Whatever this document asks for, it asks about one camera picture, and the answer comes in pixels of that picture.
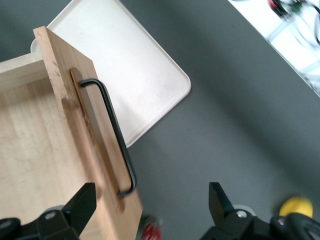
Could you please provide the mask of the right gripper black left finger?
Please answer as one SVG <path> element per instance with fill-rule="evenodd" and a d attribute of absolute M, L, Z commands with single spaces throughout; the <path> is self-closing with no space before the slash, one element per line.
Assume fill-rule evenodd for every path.
<path fill-rule="evenodd" d="M 97 207 L 96 186 L 85 183 L 62 209 L 44 212 L 36 221 L 40 240 L 78 240 Z"/>

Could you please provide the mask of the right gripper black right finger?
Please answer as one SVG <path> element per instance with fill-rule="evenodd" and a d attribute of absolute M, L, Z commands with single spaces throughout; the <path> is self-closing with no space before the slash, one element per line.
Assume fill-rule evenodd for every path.
<path fill-rule="evenodd" d="M 208 207 L 214 226 L 201 237 L 202 240 L 251 240 L 254 217 L 244 209 L 233 207 L 218 182 L 209 183 Z"/>

